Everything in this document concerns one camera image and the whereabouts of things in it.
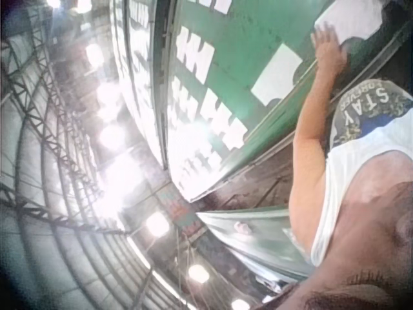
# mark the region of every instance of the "hand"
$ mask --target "hand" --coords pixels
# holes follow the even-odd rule
[[[316,49],[319,72],[335,78],[346,67],[347,52],[340,47],[333,26],[325,25],[325,30],[316,28],[311,34],[311,41]]]

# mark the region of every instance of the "skin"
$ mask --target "skin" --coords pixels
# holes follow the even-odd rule
[[[297,124],[289,206],[292,229],[308,254],[325,195],[320,140],[327,105],[334,81],[347,63],[334,29],[317,29],[312,40],[318,72]],[[303,309],[312,292],[346,293],[380,305],[396,305],[409,296],[413,291],[412,181],[413,161],[401,152],[386,152],[367,161],[345,194],[323,263],[280,309]],[[378,282],[346,282],[363,271],[380,273],[385,288]]]

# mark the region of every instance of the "man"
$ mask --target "man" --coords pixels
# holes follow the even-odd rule
[[[389,81],[347,92],[323,138],[347,55],[334,29],[312,35],[317,74],[294,138],[290,220],[318,266],[264,309],[413,309],[413,98]]]

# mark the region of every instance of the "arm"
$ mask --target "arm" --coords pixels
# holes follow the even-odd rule
[[[294,234],[311,252],[325,195],[324,136],[328,103],[334,82],[347,63],[333,29],[312,35],[318,70],[298,118],[293,141],[294,181],[290,194],[290,220]]]

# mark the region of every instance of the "white tank top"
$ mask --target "white tank top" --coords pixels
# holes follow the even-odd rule
[[[371,79],[349,90],[332,124],[325,197],[311,261],[319,266],[333,235],[341,202],[357,171],[371,158],[398,150],[413,160],[413,98],[393,82]]]

